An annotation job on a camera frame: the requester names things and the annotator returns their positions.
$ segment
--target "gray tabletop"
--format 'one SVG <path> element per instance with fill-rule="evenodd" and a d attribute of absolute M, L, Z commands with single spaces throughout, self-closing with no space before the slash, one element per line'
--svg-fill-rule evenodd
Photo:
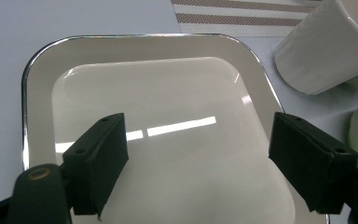
<path fill-rule="evenodd" d="M 22 172 L 21 76 L 39 49 L 72 35 L 177 33 L 181 30 L 170 0 L 0 1 L 0 201 L 11 195 Z M 345 141 L 358 106 L 358 81 L 305 95 L 285 84 L 276 70 L 273 50 L 282 37 L 238 39 L 259 57 L 285 112 Z M 333 223 L 343 219 L 333 217 Z"/>

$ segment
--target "mug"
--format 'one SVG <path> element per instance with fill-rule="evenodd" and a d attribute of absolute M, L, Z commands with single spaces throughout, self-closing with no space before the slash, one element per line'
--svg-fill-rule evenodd
<path fill-rule="evenodd" d="M 318 94 L 358 76 L 358 0 L 324 0 L 275 49 L 282 78 Z"/>

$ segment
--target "table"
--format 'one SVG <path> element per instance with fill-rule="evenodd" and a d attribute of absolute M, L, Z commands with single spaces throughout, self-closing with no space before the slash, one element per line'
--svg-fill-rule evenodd
<path fill-rule="evenodd" d="M 72 35 L 177 33 L 181 30 L 170 0 L 0 1 L 0 201 L 11 195 L 22 171 L 21 76 L 39 49 Z M 239 40 L 264 65 L 285 112 L 345 140 L 349 119 L 358 106 L 358 82 L 317 96 L 304 95 L 285 84 L 276 70 L 273 50 L 282 37 Z M 344 223 L 345 216 L 332 219 Z"/>

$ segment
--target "table surface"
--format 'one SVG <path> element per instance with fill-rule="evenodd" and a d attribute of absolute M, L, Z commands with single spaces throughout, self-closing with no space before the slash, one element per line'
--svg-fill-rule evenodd
<path fill-rule="evenodd" d="M 72 35 L 178 34 L 170 0 L 0 1 L 0 201 L 11 195 L 22 171 L 21 76 L 46 44 Z M 316 96 L 284 83 L 273 61 L 283 37 L 237 37 L 260 59 L 286 113 L 307 119 L 345 141 L 358 106 L 358 81 Z M 344 223 L 332 216 L 332 223 Z"/>

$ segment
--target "plate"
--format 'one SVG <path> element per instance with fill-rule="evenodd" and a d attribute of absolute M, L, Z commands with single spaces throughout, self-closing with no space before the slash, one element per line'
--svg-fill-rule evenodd
<path fill-rule="evenodd" d="M 60 164 L 96 120 L 125 113 L 130 160 L 103 223 L 326 222 L 268 159 L 282 109 L 255 55 L 229 36 L 57 41 L 27 65 L 23 111 L 26 168 Z"/>

